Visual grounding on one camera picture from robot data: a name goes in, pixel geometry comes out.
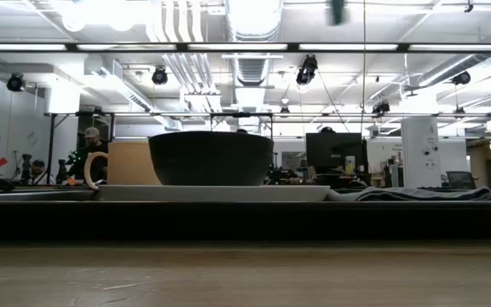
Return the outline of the overhead light bar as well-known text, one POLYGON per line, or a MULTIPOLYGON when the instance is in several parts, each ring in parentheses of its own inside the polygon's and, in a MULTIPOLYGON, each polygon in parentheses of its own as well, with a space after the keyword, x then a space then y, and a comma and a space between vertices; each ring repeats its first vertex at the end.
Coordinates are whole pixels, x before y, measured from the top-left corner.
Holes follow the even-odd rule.
POLYGON ((0 43, 0 53, 491 54, 491 43, 0 43))

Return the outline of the silver ventilation duct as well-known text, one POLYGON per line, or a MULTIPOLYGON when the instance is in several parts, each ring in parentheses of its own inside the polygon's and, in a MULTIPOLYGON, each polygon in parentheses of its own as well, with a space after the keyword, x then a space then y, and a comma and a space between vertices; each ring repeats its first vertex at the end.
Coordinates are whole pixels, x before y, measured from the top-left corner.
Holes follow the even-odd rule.
MULTIPOLYGON (((279 37, 283 0, 224 0, 232 42, 272 43, 279 37)), ((246 113, 263 110, 272 60, 268 53, 234 54, 234 101, 246 113)))

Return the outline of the grey cloth napkin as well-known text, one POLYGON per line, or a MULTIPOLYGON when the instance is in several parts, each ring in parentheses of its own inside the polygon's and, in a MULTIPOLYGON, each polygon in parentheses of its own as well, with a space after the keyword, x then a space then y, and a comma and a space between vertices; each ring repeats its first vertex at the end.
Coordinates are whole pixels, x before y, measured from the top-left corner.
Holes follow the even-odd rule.
POLYGON ((430 191, 420 188, 364 188, 362 191, 341 194, 327 192, 327 201, 435 201, 435 200, 491 200, 489 188, 477 188, 458 192, 430 191))

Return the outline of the light orange mug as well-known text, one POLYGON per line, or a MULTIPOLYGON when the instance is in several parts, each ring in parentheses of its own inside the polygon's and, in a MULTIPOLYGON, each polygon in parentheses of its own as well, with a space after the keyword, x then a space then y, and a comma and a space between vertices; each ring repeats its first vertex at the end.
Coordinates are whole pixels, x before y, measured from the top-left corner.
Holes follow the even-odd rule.
POLYGON ((92 162, 97 158, 107 161, 108 185, 160 185, 151 161, 147 142, 112 142, 108 153, 88 153, 84 164, 84 181, 93 190, 100 188, 92 179, 92 162))

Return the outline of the person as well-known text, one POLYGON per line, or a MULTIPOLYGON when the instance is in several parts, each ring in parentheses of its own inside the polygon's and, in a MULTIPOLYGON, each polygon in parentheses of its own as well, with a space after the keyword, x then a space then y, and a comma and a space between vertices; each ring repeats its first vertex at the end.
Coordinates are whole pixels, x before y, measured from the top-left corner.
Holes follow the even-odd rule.
POLYGON ((46 170, 46 164, 41 159, 36 159, 30 167, 29 185, 55 184, 55 179, 46 170))
MULTIPOLYGON (((100 132, 95 127, 89 127, 85 130, 84 140, 85 147, 78 151, 78 161, 75 165, 76 179, 84 179, 84 164, 90 153, 103 152, 108 153, 108 145, 101 140, 100 132)), ((90 174, 94 182, 107 179, 107 160, 103 157, 94 158, 91 163, 90 174)))

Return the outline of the black bowl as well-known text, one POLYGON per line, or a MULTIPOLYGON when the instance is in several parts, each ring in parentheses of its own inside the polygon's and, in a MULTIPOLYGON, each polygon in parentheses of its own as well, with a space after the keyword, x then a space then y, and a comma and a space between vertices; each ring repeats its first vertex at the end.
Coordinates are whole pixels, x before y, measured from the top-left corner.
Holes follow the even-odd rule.
POLYGON ((181 131, 148 139, 164 185, 259 186, 269 172, 273 140, 239 132, 181 131))

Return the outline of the black plastic serving tray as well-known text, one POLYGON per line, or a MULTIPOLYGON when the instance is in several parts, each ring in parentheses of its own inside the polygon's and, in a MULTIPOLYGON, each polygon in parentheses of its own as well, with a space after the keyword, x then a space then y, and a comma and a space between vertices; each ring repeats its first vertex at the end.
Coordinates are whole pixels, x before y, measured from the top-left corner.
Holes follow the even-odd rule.
POLYGON ((106 201, 86 190, 0 193, 0 240, 491 238, 489 201, 106 201))

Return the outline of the white round plate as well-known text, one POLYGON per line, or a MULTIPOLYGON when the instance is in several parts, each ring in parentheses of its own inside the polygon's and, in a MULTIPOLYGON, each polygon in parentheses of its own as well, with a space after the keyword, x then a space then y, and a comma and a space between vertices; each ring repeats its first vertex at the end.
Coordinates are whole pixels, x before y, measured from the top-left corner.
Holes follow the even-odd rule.
POLYGON ((105 201, 169 202, 285 202, 323 201, 329 186, 170 186, 102 185, 98 195, 105 201))

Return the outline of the black desktop monitor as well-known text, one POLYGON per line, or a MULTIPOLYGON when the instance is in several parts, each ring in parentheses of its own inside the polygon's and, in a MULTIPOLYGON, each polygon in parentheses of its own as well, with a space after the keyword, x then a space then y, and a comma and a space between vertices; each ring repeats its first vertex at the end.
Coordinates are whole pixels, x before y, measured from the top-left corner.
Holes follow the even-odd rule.
POLYGON ((366 141, 360 133, 308 133, 306 158, 308 166, 315 169, 344 168, 349 159, 355 167, 354 173, 367 171, 366 141))

